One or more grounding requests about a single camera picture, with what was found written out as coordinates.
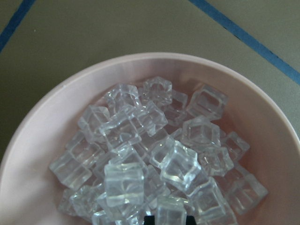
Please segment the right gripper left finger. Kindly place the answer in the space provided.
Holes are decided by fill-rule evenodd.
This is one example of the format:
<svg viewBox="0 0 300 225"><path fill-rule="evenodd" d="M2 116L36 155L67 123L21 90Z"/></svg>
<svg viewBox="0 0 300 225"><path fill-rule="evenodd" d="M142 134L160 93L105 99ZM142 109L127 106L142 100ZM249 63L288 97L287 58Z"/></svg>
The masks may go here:
<svg viewBox="0 0 300 225"><path fill-rule="evenodd" d="M155 225L155 216L144 216L144 225Z"/></svg>

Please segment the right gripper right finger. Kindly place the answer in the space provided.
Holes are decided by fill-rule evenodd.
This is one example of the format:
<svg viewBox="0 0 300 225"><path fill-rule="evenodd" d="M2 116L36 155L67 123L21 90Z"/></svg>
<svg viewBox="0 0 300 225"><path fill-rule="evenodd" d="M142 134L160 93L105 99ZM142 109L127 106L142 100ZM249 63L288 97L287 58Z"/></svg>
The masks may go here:
<svg viewBox="0 0 300 225"><path fill-rule="evenodd" d="M186 225L195 225L194 217L186 217Z"/></svg>

